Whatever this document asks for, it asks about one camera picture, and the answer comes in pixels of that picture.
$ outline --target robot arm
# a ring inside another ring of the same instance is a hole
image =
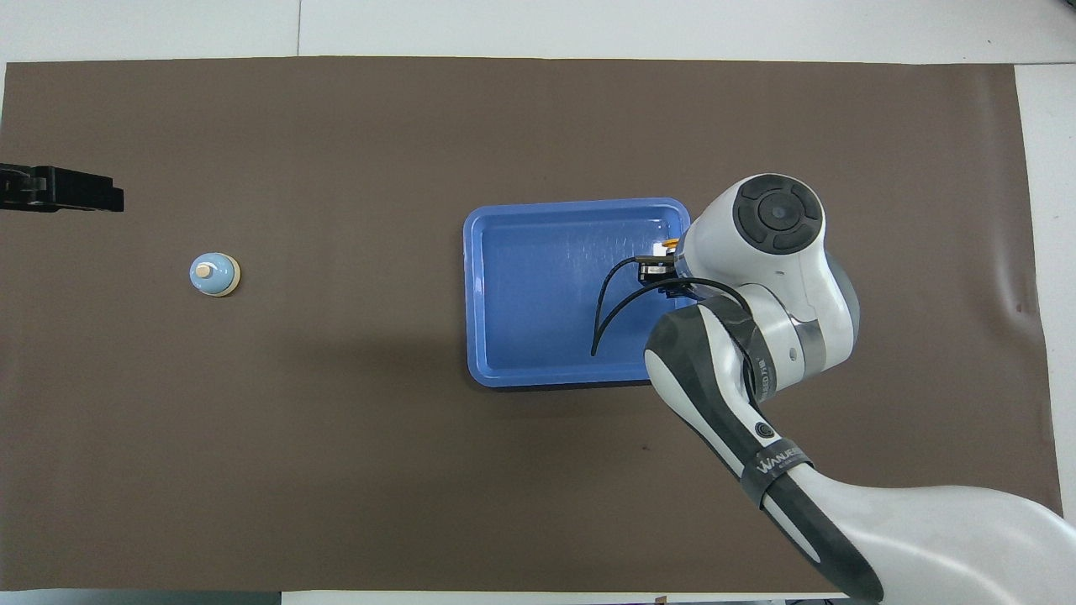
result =
[[[829,479],[759,410],[851,353],[859,305],[824,234],[817,196],[789,177],[753,177],[719,196],[681,239],[677,270],[733,285],[749,308],[714,293],[664,315],[645,353],[654,388],[847,594],[887,605],[1066,602],[1076,529],[1045,507],[993,490]]]

